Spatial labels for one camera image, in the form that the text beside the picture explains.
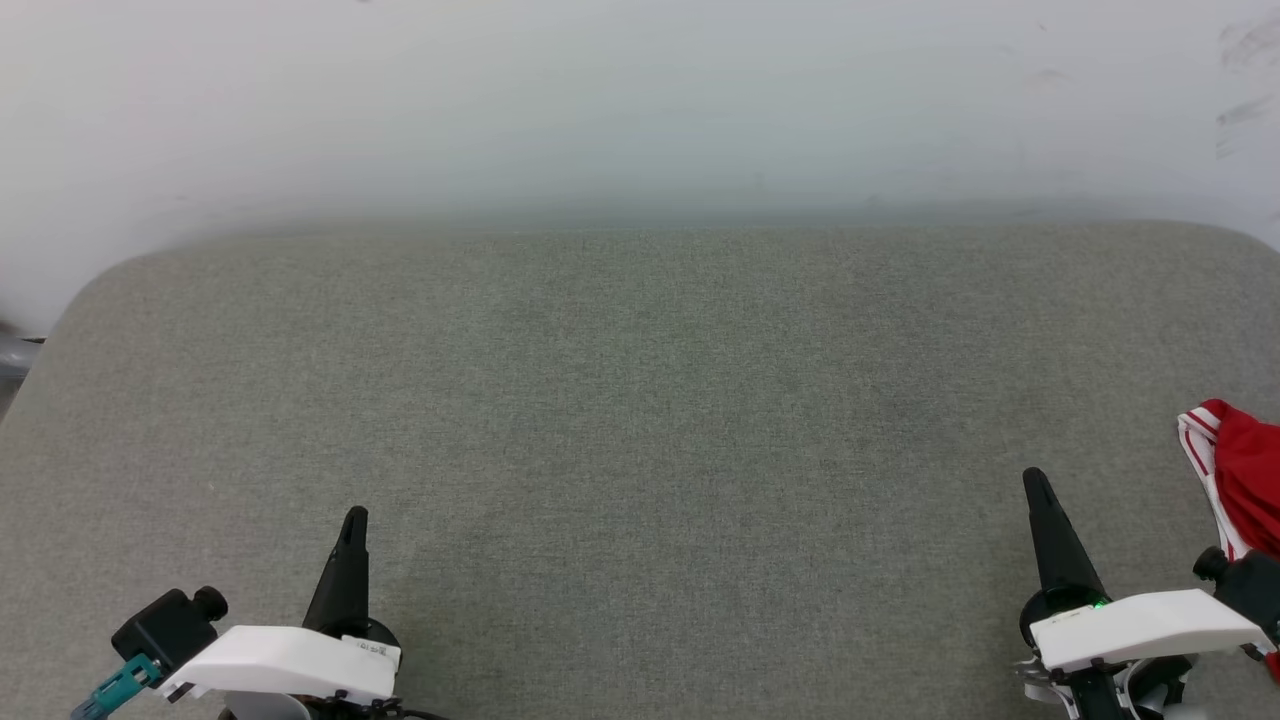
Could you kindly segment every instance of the white wall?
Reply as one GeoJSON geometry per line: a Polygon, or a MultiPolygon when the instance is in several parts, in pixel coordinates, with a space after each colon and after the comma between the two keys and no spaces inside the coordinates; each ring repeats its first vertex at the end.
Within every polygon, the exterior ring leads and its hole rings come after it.
{"type": "Polygon", "coordinates": [[[362,220],[1275,243],[1277,94],[1280,10],[1244,0],[0,0],[0,320],[46,332],[154,249],[362,220]]]}

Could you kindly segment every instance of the black knob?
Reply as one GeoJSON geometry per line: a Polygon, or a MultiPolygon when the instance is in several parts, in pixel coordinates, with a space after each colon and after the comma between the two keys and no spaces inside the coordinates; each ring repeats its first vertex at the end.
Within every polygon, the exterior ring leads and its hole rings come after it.
{"type": "Polygon", "coordinates": [[[196,591],[196,594],[191,596],[191,603],[195,605],[210,623],[221,620],[227,616],[227,598],[223,597],[223,593],[209,585],[196,591]]]}
{"type": "Polygon", "coordinates": [[[1192,566],[1192,573],[1202,580],[1213,580],[1215,583],[1222,579],[1226,574],[1226,569],[1231,566],[1231,561],[1226,559],[1226,553],[1222,552],[1220,547],[1211,547],[1201,553],[1196,560],[1196,565],[1192,566]]]}

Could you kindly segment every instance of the black cable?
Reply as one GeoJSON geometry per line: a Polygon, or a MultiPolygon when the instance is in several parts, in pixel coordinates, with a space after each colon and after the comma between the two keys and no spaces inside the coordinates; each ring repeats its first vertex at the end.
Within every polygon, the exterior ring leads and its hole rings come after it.
{"type": "Polygon", "coordinates": [[[422,717],[424,720],[449,720],[448,717],[445,717],[443,715],[436,715],[434,712],[428,712],[425,710],[407,710],[407,708],[403,708],[403,707],[399,708],[399,716],[401,717],[422,717]]]}

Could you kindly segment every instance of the gray upholstered cushion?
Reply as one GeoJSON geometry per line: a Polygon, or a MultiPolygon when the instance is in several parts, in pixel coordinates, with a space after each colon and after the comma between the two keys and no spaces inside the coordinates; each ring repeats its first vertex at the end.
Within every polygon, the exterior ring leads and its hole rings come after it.
{"type": "MultiPolygon", "coordinates": [[[[1174,418],[1280,421],[1277,310],[1280,255],[1179,224],[131,261],[0,425],[4,714],[68,711],[170,587],[296,624],[364,503],[398,689],[456,720],[1065,717],[1010,670],[1021,469],[1114,594],[1196,585],[1216,533],[1174,418]]],[[[1189,697],[1261,717],[1280,691],[1231,653],[1189,697]]]]}

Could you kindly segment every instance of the red cloth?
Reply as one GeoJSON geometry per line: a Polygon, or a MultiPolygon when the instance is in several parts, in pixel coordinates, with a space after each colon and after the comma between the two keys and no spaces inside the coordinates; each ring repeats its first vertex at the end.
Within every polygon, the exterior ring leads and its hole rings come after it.
{"type": "Polygon", "coordinates": [[[1226,516],[1249,546],[1280,557],[1280,427],[1221,400],[1203,405],[1222,424],[1213,477],[1226,516]]]}

